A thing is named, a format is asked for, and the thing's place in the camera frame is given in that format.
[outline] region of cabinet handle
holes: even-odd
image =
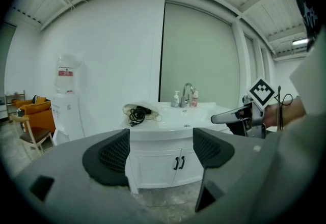
[[[182,165],[181,165],[181,167],[180,167],[179,169],[182,170],[182,169],[183,169],[183,166],[184,166],[184,161],[185,161],[185,160],[184,160],[184,156],[182,156],[181,159],[182,159]]]
[[[175,168],[173,168],[173,169],[174,170],[177,170],[178,169],[178,166],[179,166],[179,157],[176,157],[175,159],[177,161],[177,165],[175,165]]]

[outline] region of ceiling light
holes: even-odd
[[[307,44],[307,43],[308,43],[308,39],[299,39],[299,40],[293,41],[292,44],[294,46],[298,46],[298,45]]]

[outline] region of floor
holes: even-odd
[[[43,143],[46,152],[51,149],[50,139]],[[38,157],[37,151],[26,147],[31,159]],[[13,124],[0,123],[0,156],[10,178],[15,177],[31,160],[18,140]],[[158,219],[165,223],[179,223],[195,213],[195,206],[201,182],[164,189],[140,189],[133,194],[137,201]]]

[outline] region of pink bottle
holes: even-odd
[[[198,104],[198,91],[196,91],[196,88],[193,91],[193,100],[192,100],[192,107],[197,107]]]

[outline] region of wooden chair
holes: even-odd
[[[14,128],[15,128],[18,138],[21,141],[21,145],[23,146],[23,148],[30,160],[32,160],[32,159],[30,158],[24,144],[34,147],[37,150],[39,155],[41,154],[41,152],[44,152],[44,150],[42,148],[42,143],[46,140],[46,138],[49,137],[52,142],[52,145],[55,146],[53,143],[50,131],[47,129],[38,128],[38,127],[31,128],[29,118],[11,116],[11,120],[14,123]],[[23,134],[19,135],[16,123],[25,123],[25,126],[27,127],[27,129],[25,129],[26,132],[23,132]]]

